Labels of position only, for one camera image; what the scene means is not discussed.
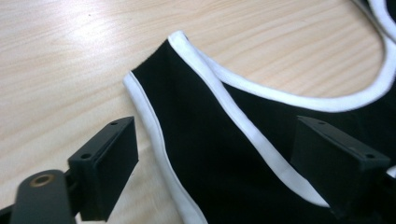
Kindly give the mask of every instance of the screw hole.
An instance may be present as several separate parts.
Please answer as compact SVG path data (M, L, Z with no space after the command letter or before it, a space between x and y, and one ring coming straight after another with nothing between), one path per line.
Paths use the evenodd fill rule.
M55 178L54 175L40 175L36 178L34 178L31 182L30 182L30 186L33 188L39 188L42 186L47 185L48 183L50 183L53 179Z
M81 158L82 158L83 160L87 160L87 159L90 158L90 156L91 156L90 153L86 153L86 154L83 154L83 155L81 156Z

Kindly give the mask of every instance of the black fabric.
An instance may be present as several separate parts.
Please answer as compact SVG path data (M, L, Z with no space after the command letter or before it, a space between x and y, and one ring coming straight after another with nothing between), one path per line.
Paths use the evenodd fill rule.
M388 9L389 15L396 22L396 1L395 0L388 0L387 1L387 9Z
M306 202L281 183L211 90L167 41L133 73L161 124L166 152L177 177L209 223L344 223L337 222L329 209ZM329 114L268 101L225 86L287 160L295 117L305 115L367 140L395 162L391 148L396 131L394 89L384 100L363 110ZM380 222L374 217L368 223Z

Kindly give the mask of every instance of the neckline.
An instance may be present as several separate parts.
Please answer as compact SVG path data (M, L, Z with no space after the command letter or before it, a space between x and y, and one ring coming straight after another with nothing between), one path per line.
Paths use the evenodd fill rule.
M396 71L396 44L386 35L382 36L384 44L384 61L375 81L362 91L349 95L318 98L299 96L285 91L275 90L261 84L252 82L222 65L215 62L198 48L196 48L184 35L177 31L168 36L168 41L174 50L195 72L197 70L210 70L221 82L261 98L273 100L287 105L294 105L321 112L344 112L369 105L384 96L392 87Z

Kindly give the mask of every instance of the light wood surface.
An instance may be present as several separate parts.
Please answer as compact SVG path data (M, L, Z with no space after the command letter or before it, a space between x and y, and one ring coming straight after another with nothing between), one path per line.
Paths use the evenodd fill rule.
M65 171L104 125L135 116L140 162L109 223L181 222L122 85L174 31L235 73L301 95L359 91L383 59L347 0L4 0L0 11L0 207L24 178Z

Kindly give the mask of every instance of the white trim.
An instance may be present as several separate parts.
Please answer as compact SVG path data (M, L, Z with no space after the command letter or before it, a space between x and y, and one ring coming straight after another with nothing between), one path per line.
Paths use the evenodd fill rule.
M146 130L148 131L154 155L183 222L186 224L207 223L204 214L189 193L183 188L172 168L166 154L160 122L142 86L132 72L128 73L123 83L133 99Z
M227 115L234 124L244 133L250 143L258 150L262 158L273 170L276 176L293 192L319 206L329 205L315 191L309 182L297 173L293 167L282 157L274 146L265 138L257 127L248 119L243 111L236 105L231 95L225 90L221 81L208 66L206 59L202 58L182 32L175 32L168 37L168 41L176 53L187 63L191 69L204 81L212 91Z
M386 0L370 0L370 8L383 31L396 43L396 23L389 15Z
M227 70L200 50L197 49L196 51L201 55L201 57L206 61L207 66L210 66L221 81L236 87L241 91L246 91L262 98L287 105L299 106L322 112L343 112L368 105L379 99L391 88L396 71L396 45L385 36L384 45L385 60L375 82L363 91L334 98L298 96L262 86Z

